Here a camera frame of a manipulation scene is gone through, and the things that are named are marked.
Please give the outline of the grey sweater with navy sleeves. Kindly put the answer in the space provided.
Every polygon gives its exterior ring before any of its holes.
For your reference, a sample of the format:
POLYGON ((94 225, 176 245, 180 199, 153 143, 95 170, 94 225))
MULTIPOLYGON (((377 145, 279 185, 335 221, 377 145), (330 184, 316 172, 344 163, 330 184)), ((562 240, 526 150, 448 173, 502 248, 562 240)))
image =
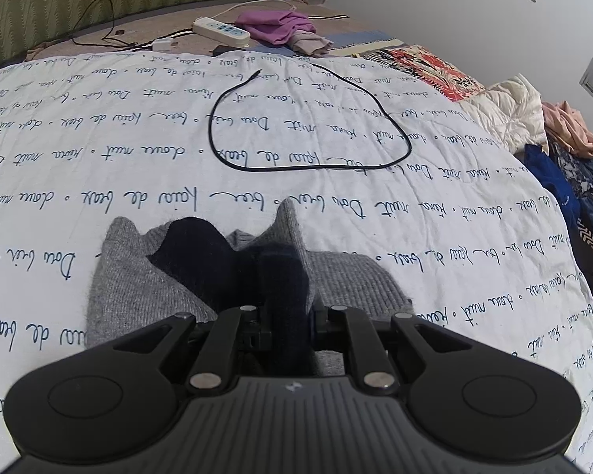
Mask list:
POLYGON ((310 347, 310 310, 317 302, 359 308, 381 321, 414 311, 372 258, 307 249, 290 200, 257 237, 241 230, 222 235, 197 217, 140 233, 130 219, 116 217, 91 283, 85 343, 97 347, 180 311, 209 322, 229 308, 254 306, 274 336, 273 370, 338 376, 340 355, 310 347))

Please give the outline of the pile of mixed clothes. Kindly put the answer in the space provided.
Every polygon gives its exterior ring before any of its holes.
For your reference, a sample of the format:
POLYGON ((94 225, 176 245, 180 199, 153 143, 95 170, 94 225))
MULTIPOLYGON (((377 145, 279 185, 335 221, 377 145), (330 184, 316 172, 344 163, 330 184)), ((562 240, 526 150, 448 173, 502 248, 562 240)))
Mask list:
POLYGON ((559 199, 578 266, 593 293, 593 133, 568 103, 544 103, 522 74, 485 87, 420 45, 378 49, 370 60, 414 76, 459 104, 559 199))

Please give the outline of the white quilt with blue script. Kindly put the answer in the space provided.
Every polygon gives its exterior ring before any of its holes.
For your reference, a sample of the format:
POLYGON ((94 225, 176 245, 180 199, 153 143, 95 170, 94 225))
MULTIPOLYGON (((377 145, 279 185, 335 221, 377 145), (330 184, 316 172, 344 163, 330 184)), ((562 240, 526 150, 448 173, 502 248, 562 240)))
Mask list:
POLYGON ((284 200, 308 248, 369 256, 420 317, 570 381, 593 473, 593 296, 556 198, 420 80, 242 51, 0 70, 0 471, 6 391, 83 348, 113 219, 259 233, 284 200))

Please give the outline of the white power strip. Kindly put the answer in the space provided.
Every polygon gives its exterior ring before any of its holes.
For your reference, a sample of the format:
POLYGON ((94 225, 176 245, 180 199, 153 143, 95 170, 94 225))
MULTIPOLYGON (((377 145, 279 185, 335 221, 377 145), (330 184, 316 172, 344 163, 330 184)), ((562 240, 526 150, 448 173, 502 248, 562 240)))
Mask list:
POLYGON ((191 30, 198 36, 204 36, 220 44, 235 48, 247 48, 250 33, 244 29, 217 21, 214 18, 199 17, 191 25, 191 30))

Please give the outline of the purple garment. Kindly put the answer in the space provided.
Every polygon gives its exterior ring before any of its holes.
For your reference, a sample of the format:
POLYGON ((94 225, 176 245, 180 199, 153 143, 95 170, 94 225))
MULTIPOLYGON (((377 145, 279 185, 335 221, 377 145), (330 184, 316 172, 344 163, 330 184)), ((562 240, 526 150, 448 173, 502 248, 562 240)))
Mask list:
POLYGON ((295 11, 245 11, 234 22, 250 36, 271 46, 287 46, 295 53, 307 57, 328 54, 333 42, 319 36, 310 19, 295 11))

